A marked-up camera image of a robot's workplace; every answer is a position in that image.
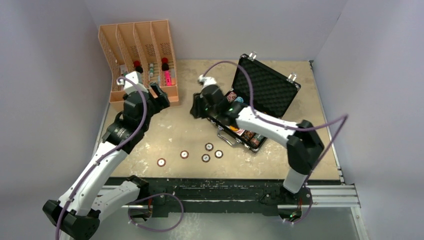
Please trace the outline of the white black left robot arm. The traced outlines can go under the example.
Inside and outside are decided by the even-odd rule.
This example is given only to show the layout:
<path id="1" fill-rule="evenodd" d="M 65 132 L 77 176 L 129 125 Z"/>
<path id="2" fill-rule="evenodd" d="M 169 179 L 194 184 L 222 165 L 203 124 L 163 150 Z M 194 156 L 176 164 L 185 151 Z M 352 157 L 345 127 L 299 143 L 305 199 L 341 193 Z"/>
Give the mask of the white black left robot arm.
<path id="1" fill-rule="evenodd" d="M 42 208 L 55 226 L 56 240 L 89 240 L 110 214 L 128 203 L 142 205 L 150 197 L 149 183 L 135 175 L 98 196 L 112 172 L 144 138 L 152 116 L 170 106 L 168 95 L 155 82 L 150 89 L 125 77 L 117 83 L 124 86 L 123 110 L 77 180 L 58 200 L 48 200 Z"/>

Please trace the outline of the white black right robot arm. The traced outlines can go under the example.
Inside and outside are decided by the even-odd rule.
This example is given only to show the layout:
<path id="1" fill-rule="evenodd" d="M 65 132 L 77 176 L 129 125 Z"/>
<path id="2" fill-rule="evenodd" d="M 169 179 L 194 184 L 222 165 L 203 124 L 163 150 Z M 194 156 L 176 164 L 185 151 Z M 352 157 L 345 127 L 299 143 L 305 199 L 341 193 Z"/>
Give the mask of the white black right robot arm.
<path id="1" fill-rule="evenodd" d="M 288 204 L 300 198 L 301 188 L 324 151 L 324 144 L 309 121 L 284 121 L 245 103 L 229 102 L 216 84 L 193 94 L 190 114 L 196 119 L 214 118 L 222 124 L 260 134 L 283 146 L 287 151 L 289 170 L 280 196 Z"/>

